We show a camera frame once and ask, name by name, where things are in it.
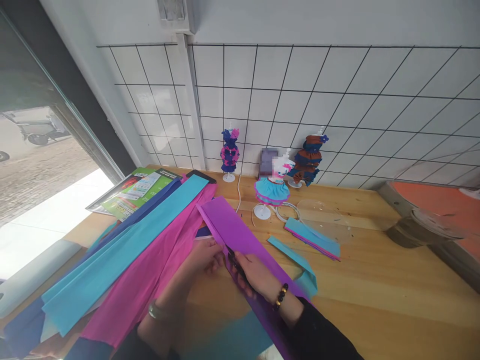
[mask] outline turquoise tutu skirt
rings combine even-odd
[[[283,181],[272,182],[267,177],[262,177],[255,183],[255,194],[260,203],[275,207],[282,205],[290,197],[289,188]]]

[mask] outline person's arm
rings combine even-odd
[[[113,360],[166,360],[183,322],[190,289],[206,268],[214,272],[223,265],[222,247],[214,240],[194,243],[191,253],[173,275],[162,294],[155,300],[158,318],[147,314],[127,336]]]
[[[236,252],[235,257],[250,285],[273,306],[282,289],[279,280],[255,255]],[[240,275],[238,285],[247,296],[256,296]],[[345,335],[304,298],[287,291],[278,312],[287,325],[285,336],[299,359],[362,359]]]

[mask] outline wooden countertop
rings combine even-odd
[[[168,169],[177,174],[188,171]],[[236,209],[238,177],[226,183],[221,173],[208,175],[218,180],[216,195],[225,197]],[[375,191],[320,185],[290,188],[289,201],[294,205],[302,199],[315,199],[347,216],[353,238],[342,245],[341,262],[334,262],[284,230],[274,215],[264,221],[255,219],[253,226],[255,181],[249,176],[241,178],[239,215],[292,278],[301,270],[267,242],[270,235],[309,261],[318,281],[318,294],[312,302],[365,359],[479,358],[480,296],[426,247],[404,249],[392,242],[383,231],[400,216]],[[114,221],[112,216],[93,213],[64,238],[89,246]],[[45,288],[47,284],[14,314]],[[184,334],[179,342],[192,345],[205,341],[249,310],[226,269],[214,276],[202,274],[188,298]],[[0,329],[10,318],[0,321]]]

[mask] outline beaded bracelet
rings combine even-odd
[[[278,311],[280,309],[280,303],[284,300],[284,296],[287,293],[287,290],[289,289],[289,285],[287,283],[284,283],[280,293],[278,294],[278,299],[275,302],[275,305],[273,305],[273,310]]]

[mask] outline hand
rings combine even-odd
[[[213,238],[196,240],[184,264],[195,273],[205,269],[207,274],[211,274],[224,264],[222,246]]]
[[[265,300],[273,304],[277,300],[282,284],[280,281],[270,272],[270,270],[260,261],[260,259],[253,255],[243,255],[239,251],[235,251],[235,258],[245,272],[246,278],[250,285],[262,295]],[[237,274],[238,271],[235,267],[232,267],[232,272]],[[254,297],[254,292],[245,283],[245,280],[237,275],[238,285],[245,291],[247,296]]]

